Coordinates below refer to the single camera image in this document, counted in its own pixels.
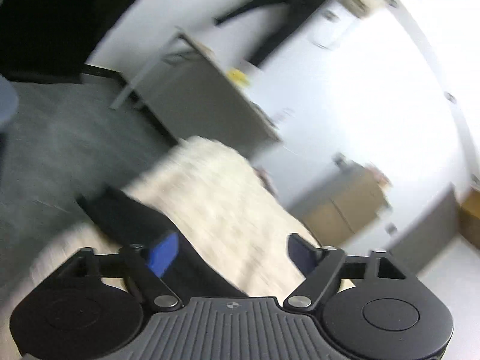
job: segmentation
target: metal rivet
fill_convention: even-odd
[[[172,295],[160,295],[153,301],[159,307],[173,307],[179,302],[178,299]]]
[[[395,0],[385,0],[387,5],[390,5],[392,8],[398,8],[398,2]]]
[[[445,92],[444,95],[449,102],[451,102],[452,104],[457,104],[457,99],[455,98],[455,96],[452,95],[452,93]]]
[[[310,298],[302,295],[292,296],[289,298],[289,300],[287,300],[287,302],[289,303],[289,305],[291,305],[292,307],[296,307],[297,309],[303,309],[311,305]]]

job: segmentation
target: gray carpet floor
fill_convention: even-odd
[[[14,84],[20,107],[0,186],[0,302],[52,237],[87,220],[78,194],[91,196],[104,183],[122,187],[170,148],[130,103],[108,109],[115,81],[85,81]]]

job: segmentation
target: cardboard box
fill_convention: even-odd
[[[322,246],[338,246],[353,235],[332,202],[318,206],[303,222]]]
[[[480,249],[480,193],[472,191],[460,206],[460,234]]]
[[[377,212],[388,203],[368,170],[363,169],[347,183],[331,190],[301,218],[321,245],[339,246],[377,218]]]

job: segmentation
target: white wall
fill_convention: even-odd
[[[244,0],[137,0],[98,44],[87,63],[131,79],[175,32],[198,29]]]
[[[372,162],[391,179],[392,212],[345,248],[364,254],[384,248],[394,223],[401,234],[450,183],[469,189],[448,102],[418,49],[385,9],[364,20],[340,47],[315,47],[315,18],[270,59],[252,88],[267,114],[294,110],[281,125],[285,144],[255,163],[267,168],[289,206],[334,170],[342,152]]]
[[[416,0],[416,18],[433,46],[480,158],[480,0]]]
[[[131,78],[181,25],[196,29],[224,65],[234,64],[239,55],[232,50],[248,50],[270,27],[268,9],[222,29],[206,26],[239,1],[139,0],[89,62]],[[292,114],[280,126],[283,146],[255,164],[271,173],[284,206],[335,171],[337,152],[382,169],[393,184],[387,193],[393,210],[345,245],[365,254],[392,242],[388,223],[401,234],[450,183],[463,196],[469,173],[442,89],[387,10],[362,21],[333,52],[311,43],[314,26],[315,19],[282,45],[246,91],[270,116],[284,109]]]

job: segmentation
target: yellow object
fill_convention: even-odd
[[[232,83],[246,87],[250,85],[250,82],[248,81],[248,76],[243,73],[242,71],[232,68],[226,73],[226,77],[232,81]]]

